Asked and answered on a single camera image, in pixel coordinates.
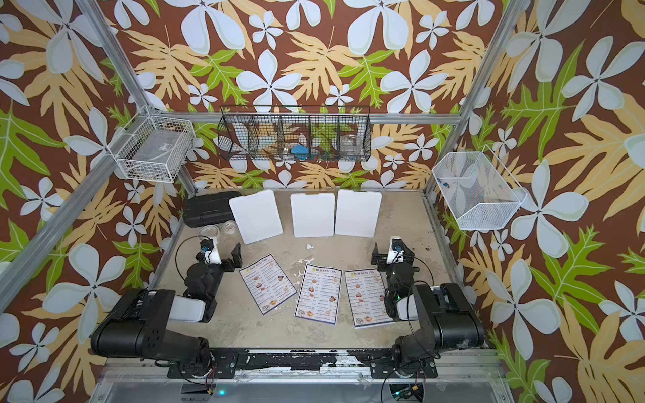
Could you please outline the white menu holder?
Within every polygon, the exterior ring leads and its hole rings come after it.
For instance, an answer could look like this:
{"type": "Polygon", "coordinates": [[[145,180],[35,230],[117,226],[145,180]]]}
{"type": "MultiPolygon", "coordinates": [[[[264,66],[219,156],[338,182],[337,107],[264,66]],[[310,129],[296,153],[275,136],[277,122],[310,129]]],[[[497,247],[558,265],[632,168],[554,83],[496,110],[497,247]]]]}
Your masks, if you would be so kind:
{"type": "Polygon", "coordinates": [[[334,234],[373,238],[381,201],[382,195],[379,192],[339,190],[334,234]]]}
{"type": "Polygon", "coordinates": [[[272,190],[229,200],[234,220],[245,244],[283,234],[282,221],[272,190]]]}
{"type": "Polygon", "coordinates": [[[329,238],[334,235],[334,193],[292,194],[290,200],[295,238],[329,238]]]}

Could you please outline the dim sum menu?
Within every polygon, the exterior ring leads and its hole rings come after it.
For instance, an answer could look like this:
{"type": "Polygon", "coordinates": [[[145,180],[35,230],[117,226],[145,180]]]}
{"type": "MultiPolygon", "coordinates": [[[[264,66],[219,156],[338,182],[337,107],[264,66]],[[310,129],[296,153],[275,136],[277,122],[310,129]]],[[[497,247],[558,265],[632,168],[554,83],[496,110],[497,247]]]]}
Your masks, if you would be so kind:
{"type": "Polygon", "coordinates": [[[351,270],[344,273],[349,305],[357,329],[389,325],[386,288],[378,270],[351,270]]]}
{"type": "Polygon", "coordinates": [[[307,264],[295,317],[335,326],[342,277],[341,270],[307,264]]]}
{"type": "Polygon", "coordinates": [[[240,270],[240,276],[262,316],[297,294],[297,290],[273,255],[240,270]]]}

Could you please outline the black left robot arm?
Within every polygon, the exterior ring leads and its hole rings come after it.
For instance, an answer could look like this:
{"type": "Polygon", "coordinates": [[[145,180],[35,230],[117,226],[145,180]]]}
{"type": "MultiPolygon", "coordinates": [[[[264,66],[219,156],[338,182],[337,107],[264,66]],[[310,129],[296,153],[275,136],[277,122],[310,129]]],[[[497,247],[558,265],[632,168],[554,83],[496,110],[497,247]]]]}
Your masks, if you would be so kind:
{"type": "Polygon", "coordinates": [[[201,241],[196,263],[186,273],[186,291],[132,290],[122,296],[91,337],[92,351],[105,358],[149,359],[168,369],[170,379],[190,383],[232,379],[239,354],[211,349],[208,340],[171,331],[170,321],[209,322],[218,305],[223,275],[242,266],[241,245],[221,260],[211,238],[201,241]]]}

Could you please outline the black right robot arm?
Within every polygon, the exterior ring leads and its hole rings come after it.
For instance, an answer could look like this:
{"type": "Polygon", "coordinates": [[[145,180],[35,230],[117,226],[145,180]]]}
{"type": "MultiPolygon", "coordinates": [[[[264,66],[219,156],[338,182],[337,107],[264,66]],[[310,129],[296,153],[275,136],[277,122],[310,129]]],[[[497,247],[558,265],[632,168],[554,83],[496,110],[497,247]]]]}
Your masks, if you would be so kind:
{"type": "Polygon", "coordinates": [[[436,379],[440,354],[479,348],[485,342],[484,327],[460,286],[435,286],[416,280],[418,267],[414,264],[418,260],[399,238],[391,240],[386,253],[373,249],[371,263],[386,275],[381,297],[386,314],[395,321],[419,325],[409,335],[397,338],[388,356],[371,362],[371,376],[375,379],[417,374],[436,379]]]}

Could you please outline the black plastic case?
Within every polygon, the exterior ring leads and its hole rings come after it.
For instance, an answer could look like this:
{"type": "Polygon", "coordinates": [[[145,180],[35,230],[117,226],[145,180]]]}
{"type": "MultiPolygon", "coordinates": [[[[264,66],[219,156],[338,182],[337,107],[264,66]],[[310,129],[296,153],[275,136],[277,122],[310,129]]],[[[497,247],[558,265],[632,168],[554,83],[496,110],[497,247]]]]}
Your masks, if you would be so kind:
{"type": "Polygon", "coordinates": [[[183,221],[190,228],[199,228],[234,220],[229,202],[240,196],[238,191],[224,191],[192,197],[186,202],[183,221]]]}

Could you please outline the white mesh basket right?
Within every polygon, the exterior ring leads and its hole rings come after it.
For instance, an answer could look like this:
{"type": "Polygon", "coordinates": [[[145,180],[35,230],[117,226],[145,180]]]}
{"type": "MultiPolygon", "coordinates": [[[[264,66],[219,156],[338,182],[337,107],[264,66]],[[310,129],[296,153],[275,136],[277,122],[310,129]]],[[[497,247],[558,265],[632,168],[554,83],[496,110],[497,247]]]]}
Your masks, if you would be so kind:
{"type": "Polygon", "coordinates": [[[482,151],[449,152],[433,167],[433,176],[464,231],[504,229],[528,197],[489,146],[482,151]]]}

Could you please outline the blue object in basket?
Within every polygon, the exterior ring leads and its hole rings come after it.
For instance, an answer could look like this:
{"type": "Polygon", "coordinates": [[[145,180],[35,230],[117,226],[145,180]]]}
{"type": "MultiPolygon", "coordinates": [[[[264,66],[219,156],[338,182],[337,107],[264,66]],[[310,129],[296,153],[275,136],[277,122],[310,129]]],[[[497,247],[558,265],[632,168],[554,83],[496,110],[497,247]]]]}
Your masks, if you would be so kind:
{"type": "Polygon", "coordinates": [[[291,150],[291,154],[295,159],[299,161],[307,161],[311,156],[310,150],[301,144],[298,144],[297,146],[293,147],[291,150]]]}

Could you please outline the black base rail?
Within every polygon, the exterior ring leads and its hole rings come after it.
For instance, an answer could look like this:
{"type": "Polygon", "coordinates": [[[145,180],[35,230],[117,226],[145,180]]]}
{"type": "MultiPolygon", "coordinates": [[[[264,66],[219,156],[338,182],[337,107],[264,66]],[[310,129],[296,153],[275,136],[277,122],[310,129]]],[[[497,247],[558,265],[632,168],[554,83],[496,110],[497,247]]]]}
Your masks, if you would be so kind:
{"type": "Polygon", "coordinates": [[[167,377],[198,382],[234,379],[252,371],[284,369],[289,373],[315,374],[354,371],[371,379],[401,379],[421,372],[428,378],[435,378],[439,358],[437,352],[413,358],[396,346],[390,349],[212,349],[203,367],[169,364],[167,377]]]}

